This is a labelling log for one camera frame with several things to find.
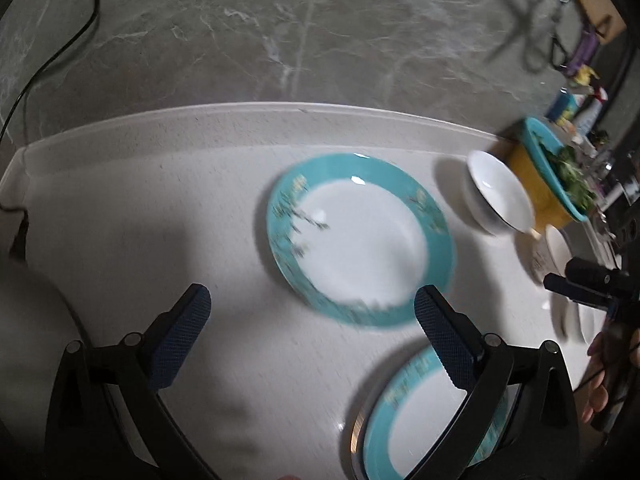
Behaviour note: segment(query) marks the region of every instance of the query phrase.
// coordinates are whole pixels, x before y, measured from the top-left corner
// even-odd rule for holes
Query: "black cable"
[[[22,100],[24,95],[29,91],[29,88],[31,88],[31,86],[36,81],[36,79],[39,78],[39,76],[49,67],[51,63],[53,63],[60,56],[60,54],[62,54],[66,49],[68,49],[71,45],[73,45],[78,40],[78,38],[80,38],[80,36],[82,36],[89,29],[89,27],[91,27],[92,23],[98,17],[99,12],[100,12],[100,0],[94,0],[94,12],[92,12],[87,22],[53,56],[47,59],[46,62],[44,62],[44,64],[39,69],[36,70],[36,73],[33,74],[33,76],[31,76],[31,79],[29,79],[28,83],[24,86],[24,88],[22,89],[22,92],[18,94],[18,97],[16,98],[14,105],[11,107],[9,114],[7,115],[6,120],[2,125],[2,130],[0,130],[0,142],[2,142],[2,138],[4,137],[6,129],[9,126],[9,121],[11,121],[11,117],[13,116],[15,109],[18,107],[18,104],[20,104],[20,101]]]
[[[594,380],[597,376],[599,376],[601,373],[603,373],[610,366],[613,366],[614,364],[617,364],[618,362],[622,361],[622,359],[627,359],[628,355],[631,354],[632,352],[634,352],[635,350],[638,350],[638,348],[640,348],[640,343],[638,343],[637,345],[633,346],[631,348],[631,350],[629,350],[628,353],[624,354],[620,359],[618,359],[616,361],[613,361],[612,363],[609,363],[608,365],[603,366],[596,373],[590,375],[588,378],[586,378],[580,384],[578,384],[578,387],[574,390],[574,393],[579,391],[579,390],[581,390],[582,388],[584,388],[587,384],[589,384],[592,380]]]

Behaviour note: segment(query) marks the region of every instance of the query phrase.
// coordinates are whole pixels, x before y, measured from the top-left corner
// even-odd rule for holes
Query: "cleaning product bottle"
[[[607,101],[607,93],[603,87],[599,87],[593,95],[593,102],[581,111],[574,121],[575,132],[581,137],[586,137],[598,119],[602,105]]]
[[[589,85],[592,76],[598,77],[590,66],[582,65],[569,84],[560,89],[545,117],[558,126],[571,121],[587,96],[593,93],[593,88]]]

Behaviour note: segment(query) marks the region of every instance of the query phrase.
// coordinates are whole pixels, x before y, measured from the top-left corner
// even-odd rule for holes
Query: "gray marble wall tile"
[[[94,33],[31,91],[31,142],[155,108],[299,100],[389,108],[499,131],[548,105],[556,0],[102,0]],[[15,0],[0,21],[0,111],[92,0]],[[571,43],[579,20],[569,9]]]

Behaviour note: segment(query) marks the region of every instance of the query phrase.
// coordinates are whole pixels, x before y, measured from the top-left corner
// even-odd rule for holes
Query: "teal plate rim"
[[[419,351],[411,357],[393,376],[375,403],[364,427],[362,462],[369,480],[402,480],[391,463],[388,442],[396,413],[420,383],[437,370],[442,363],[433,347]],[[506,395],[502,397],[489,429],[484,434],[469,465],[481,462],[495,448],[508,416]]]
[[[276,264],[289,285],[309,304],[332,319],[363,326],[396,326],[415,321],[414,298],[389,309],[338,304],[319,292],[304,275],[297,257],[303,254],[290,240],[298,203],[309,190],[327,182],[356,176],[394,194],[414,214],[427,240],[429,264],[416,290],[435,285],[446,292],[456,263],[453,238],[436,201],[400,168],[359,153],[333,153],[311,158],[289,170],[276,184],[267,208],[267,236]]]

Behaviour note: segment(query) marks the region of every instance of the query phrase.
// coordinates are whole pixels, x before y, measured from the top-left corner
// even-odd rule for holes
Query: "teal-rimmed plate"
[[[338,321],[365,326],[393,326],[415,321],[413,295],[404,303],[388,308],[364,303],[341,304],[320,292],[302,271],[298,259],[304,258],[305,254],[292,241],[296,232],[300,232],[295,223],[303,218],[317,224],[318,228],[330,228],[331,221],[324,225],[309,219],[300,211],[300,204],[311,190],[337,180],[375,184],[399,198],[417,220],[426,240],[427,263],[415,290],[423,285],[447,290],[455,264],[454,244],[435,200],[404,171],[383,160],[357,153],[312,158],[292,168],[277,183],[269,200],[267,233],[278,267],[310,306]]]
[[[362,463],[368,480],[402,480],[418,465],[453,418],[466,392],[450,382],[432,347],[411,358],[391,379],[364,427]],[[503,397],[469,465],[487,458],[506,424]]]

